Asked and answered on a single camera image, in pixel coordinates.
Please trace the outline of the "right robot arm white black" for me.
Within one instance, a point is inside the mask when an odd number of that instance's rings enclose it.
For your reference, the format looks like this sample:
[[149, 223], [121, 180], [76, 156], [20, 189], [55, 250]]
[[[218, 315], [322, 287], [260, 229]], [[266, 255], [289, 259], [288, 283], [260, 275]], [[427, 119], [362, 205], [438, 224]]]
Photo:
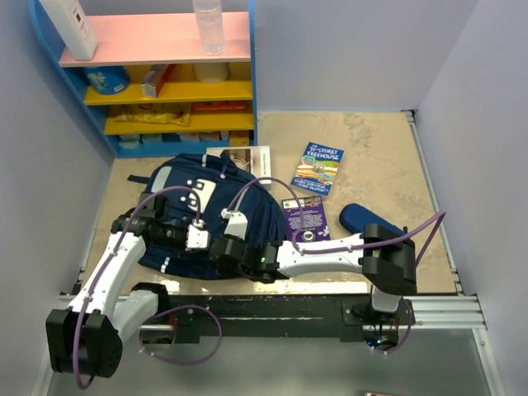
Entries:
[[346, 238], [257, 247], [225, 234], [212, 243], [209, 255], [218, 269], [263, 284], [312, 273], [362, 274], [372, 284], [367, 313], [378, 324], [396, 315], [402, 297], [417, 292], [414, 242], [378, 224]]

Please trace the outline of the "purple paperback book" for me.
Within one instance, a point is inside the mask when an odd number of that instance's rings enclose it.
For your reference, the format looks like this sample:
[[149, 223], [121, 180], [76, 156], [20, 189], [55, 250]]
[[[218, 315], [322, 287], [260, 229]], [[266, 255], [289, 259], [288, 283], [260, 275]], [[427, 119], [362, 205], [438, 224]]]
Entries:
[[[321, 196], [308, 196], [299, 198], [304, 214], [304, 226], [297, 235], [298, 243], [311, 243], [330, 240], [330, 229], [323, 208]], [[281, 202], [281, 207], [286, 221], [286, 235], [289, 240], [300, 227], [300, 212], [295, 199], [286, 199]]]

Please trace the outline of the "navy blue student backpack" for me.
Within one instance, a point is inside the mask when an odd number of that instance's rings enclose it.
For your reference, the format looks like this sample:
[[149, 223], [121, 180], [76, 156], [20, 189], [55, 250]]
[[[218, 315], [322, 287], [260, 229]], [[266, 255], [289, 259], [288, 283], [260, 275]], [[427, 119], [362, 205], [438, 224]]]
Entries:
[[[181, 153], [167, 160], [149, 178], [128, 176], [130, 182], [145, 185], [148, 193], [170, 186], [187, 186], [196, 191], [200, 196], [200, 218], [205, 221], [212, 239], [225, 230], [221, 210], [228, 208], [235, 195], [254, 178], [225, 155], [192, 153]], [[235, 209], [247, 218], [246, 241], [251, 246], [285, 239], [282, 209], [261, 184], [256, 182], [245, 190]], [[238, 276], [231, 271], [218, 270], [207, 252], [177, 253], [162, 247], [148, 247], [139, 264], [164, 274], [206, 281]]]

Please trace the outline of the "blue pencil case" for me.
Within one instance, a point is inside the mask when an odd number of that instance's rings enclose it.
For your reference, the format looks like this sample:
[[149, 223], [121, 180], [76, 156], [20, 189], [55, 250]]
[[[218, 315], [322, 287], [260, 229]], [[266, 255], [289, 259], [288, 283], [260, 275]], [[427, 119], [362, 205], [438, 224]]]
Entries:
[[378, 224], [398, 236], [405, 234], [405, 229], [402, 230], [387, 220], [378, 216], [371, 210], [364, 206], [352, 203], [346, 205], [339, 214], [340, 225], [350, 233], [361, 233], [367, 224]]

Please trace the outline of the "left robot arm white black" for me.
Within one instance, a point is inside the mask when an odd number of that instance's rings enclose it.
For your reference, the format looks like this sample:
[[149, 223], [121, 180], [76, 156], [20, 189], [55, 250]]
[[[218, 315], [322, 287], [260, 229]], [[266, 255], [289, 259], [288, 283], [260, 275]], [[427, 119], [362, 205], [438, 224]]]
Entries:
[[53, 371], [80, 380], [110, 378], [123, 346], [147, 319], [165, 322], [171, 313], [167, 288], [140, 282], [120, 298], [133, 266], [147, 248], [186, 246], [187, 231], [168, 224], [167, 192], [143, 193], [137, 208], [112, 225], [106, 250], [85, 286], [64, 309], [53, 309], [46, 321], [49, 361]]

